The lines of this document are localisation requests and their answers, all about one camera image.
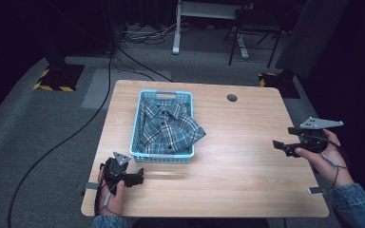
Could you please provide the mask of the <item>grey upright panel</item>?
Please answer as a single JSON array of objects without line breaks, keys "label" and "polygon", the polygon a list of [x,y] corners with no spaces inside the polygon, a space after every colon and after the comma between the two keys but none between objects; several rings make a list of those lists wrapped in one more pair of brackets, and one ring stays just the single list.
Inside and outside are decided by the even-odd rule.
[{"label": "grey upright panel", "polygon": [[296,25],[284,46],[276,69],[280,79],[291,80],[295,75],[308,79],[350,0],[307,0]]}]

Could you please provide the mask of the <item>black metal chair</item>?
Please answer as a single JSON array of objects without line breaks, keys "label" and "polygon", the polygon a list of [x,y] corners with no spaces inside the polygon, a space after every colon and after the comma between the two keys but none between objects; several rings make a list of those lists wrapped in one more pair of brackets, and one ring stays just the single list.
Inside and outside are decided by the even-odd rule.
[{"label": "black metal chair", "polygon": [[224,40],[233,35],[233,45],[230,50],[228,65],[232,64],[233,55],[236,48],[246,48],[245,44],[239,43],[239,38],[244,34],[262,33],[261,43],[269,34],[274,34],[276,41],[272,47],[272,52],[267,66],[272,63],[273,57],[279,45],[280,36],[283,32],[283,22],[285,18],[279,19],[274,10],[282,10],[287,3],[283,0],[243,0],[241,6],[235,10],[234,22],[228,30]]}]

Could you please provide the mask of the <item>person's right denim sleeve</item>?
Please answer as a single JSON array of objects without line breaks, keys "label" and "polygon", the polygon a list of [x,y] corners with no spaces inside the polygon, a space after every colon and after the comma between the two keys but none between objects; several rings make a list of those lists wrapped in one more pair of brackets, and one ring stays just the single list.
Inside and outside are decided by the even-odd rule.
[{"label": "person's right denim sleeve", "polygon": [[341,220],[351,228],[365,228],[365,190],[362,186],[352,183],[336,187],[330,193]]}]

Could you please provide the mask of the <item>white desk frame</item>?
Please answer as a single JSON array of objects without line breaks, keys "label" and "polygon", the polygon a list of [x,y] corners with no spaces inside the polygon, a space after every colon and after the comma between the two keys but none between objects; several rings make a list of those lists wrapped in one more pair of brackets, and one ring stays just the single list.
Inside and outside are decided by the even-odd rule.
[{"label": "white desk frame", "polygon": [[174,55],[180,53],[181,23],[184,16],[233,20],[235,18],[235,11],[239,8],[239,6],[235,5],[178,0],[172,53]]}]

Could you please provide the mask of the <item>person's denim sleeve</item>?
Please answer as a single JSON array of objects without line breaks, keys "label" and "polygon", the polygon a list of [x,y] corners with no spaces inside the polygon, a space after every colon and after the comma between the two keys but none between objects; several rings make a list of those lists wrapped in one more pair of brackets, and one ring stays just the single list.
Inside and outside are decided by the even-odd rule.
[{"label": "person's denim sleeve", "polygon": [[365,190],[362,186],[352,183],[336,187],[330,193],[341,220],[351,228],[365,228]]},{"label": "person's denim sleeve", "polygon": [[97,216],[92,222],[92,228],[127,228],[127,223],[122,217]]}]

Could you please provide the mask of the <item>blue plaid shirt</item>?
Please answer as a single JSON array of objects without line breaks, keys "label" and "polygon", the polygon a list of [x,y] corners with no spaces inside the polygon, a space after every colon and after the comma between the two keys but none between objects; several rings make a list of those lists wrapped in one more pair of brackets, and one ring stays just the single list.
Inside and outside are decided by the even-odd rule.
[{"label": "blue plaid shirt", "polygon": [[145,154],[176,154],[189,150],[206,135],[191,116],[188,103],[172,99],[143,99],[133,145]]}]

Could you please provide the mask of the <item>black stand pole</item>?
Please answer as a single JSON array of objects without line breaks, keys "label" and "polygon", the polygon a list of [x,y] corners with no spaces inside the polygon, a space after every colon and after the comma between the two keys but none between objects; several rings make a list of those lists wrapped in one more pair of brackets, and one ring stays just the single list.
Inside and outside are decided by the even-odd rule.
[{"label": "black stand pole", "polygon": [[106,37],[110,51],[116,52],[120,43],[120,29],[117,21],[115,0],[101,0],[102,12],[105,20]]}]

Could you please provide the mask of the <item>blue plastic basket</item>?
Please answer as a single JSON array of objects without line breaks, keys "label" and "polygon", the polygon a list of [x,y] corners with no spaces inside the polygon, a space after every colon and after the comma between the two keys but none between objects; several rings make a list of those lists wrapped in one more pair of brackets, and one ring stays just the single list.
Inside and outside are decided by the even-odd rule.
[{"label": "blue plastic basket", "polygon": [[137,110],[133,125],[130,154],[135,162],[153,162],[153,163],[190,163],[195,154],[195,146],[176,152],[174,154],[144,153],[141,144],[140,134],[144,130],[144,125],[140,121],[140,115],[143,114],[142,103],[144,100],[152,99],[155,101],[171,101],[188,105],[187,111],[190,117],[193,115],[193,97],[188,91],[167,91],[155,89],[143,89],[139,94]]}]

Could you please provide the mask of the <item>person's left denim sleeve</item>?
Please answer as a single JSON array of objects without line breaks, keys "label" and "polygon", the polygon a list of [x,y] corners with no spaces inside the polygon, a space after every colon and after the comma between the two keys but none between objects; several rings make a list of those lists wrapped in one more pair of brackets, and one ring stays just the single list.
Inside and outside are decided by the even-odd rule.
[{"label": "person's left denim sleeve", "polygon": [[92,222],[92,228],[127,228],[127,223],[122,217],[97,216]]}]

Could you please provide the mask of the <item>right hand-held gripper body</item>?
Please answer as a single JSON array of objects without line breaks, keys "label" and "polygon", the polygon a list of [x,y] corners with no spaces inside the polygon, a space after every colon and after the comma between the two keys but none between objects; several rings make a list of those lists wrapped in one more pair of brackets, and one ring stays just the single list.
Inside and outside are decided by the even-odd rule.
[{"label": "right hand-held gripper body", "polygon": [[314,117],[309,117],[306,121],[301,123],[299,127],[289,127],[288,133],[299,136],[299,143],[297,148],[304,148],[313,153],[321,153],[327,144],[333,145],[336,149],[340,146],[328,139],[324,130],[326,128],[343,126],[343,121],[324,120]]}]

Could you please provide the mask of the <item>person's right hand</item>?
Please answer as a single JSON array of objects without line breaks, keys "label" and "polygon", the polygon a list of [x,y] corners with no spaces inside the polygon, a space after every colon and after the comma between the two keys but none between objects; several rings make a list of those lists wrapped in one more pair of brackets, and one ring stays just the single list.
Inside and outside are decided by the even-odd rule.
[{"label": "person's right hand", "polygon": [[[340,146],[340,141],[335,133],[327,129],[324,132],[329,140]],[[320,154],[303,148],[296,148],[295,152],[310,162],[319,174],[332,184],[333,188],[354,183],[346,161],[344,161],[339,149],[336,149],[333,145],[328,143],[327,147]]]}]

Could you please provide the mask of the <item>person's left hand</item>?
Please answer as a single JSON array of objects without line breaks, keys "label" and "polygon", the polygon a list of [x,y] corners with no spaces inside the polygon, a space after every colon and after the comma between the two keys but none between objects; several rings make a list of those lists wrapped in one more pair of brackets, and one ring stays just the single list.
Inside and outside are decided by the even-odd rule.
[{"label": "person's left hand", "polygon": [[97,190],[98,202],[96,203],[98,212],[96,216],[112,216],[119,217],[124,211],[124,193],[125,182],[123,180],[118,182],[117,194],[113,195],[106,185],[103,177],[104,168],[100,169],[98,176],[98,183],[100,184]]}]

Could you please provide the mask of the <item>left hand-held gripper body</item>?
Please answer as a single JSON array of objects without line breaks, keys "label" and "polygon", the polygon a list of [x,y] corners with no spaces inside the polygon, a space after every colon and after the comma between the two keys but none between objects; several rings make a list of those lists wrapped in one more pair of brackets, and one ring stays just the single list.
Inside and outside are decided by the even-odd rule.
[{"label": "left hand-held gripper body", "polygon": [[131,158],[128,156],[114,152],[113,157],[109,158],[104,164],[104,180],[113,195],[117,194],[119,181],[124,181],[125,185],[128,185],[129,179],[126,169],[130,160]]}]

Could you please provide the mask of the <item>black hazard-striped stand base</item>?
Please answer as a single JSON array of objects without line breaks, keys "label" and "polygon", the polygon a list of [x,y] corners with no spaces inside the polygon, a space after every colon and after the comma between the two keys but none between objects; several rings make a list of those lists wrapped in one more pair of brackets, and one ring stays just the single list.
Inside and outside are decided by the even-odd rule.
[{"label": "black hazard-striped stand base", "polygon": [[259,85],[276,88],[282,98],[299,99],[298,90],[293,82],[294,76],[292,71],[286,69],[281,73],[260,73]]},{"label": "black hazard-striped stand base", "polygon": [[61,55],[47,55],[48,66],[44,69],[34,89],[74,92],[85,69],[84,65],[67,64]]}]

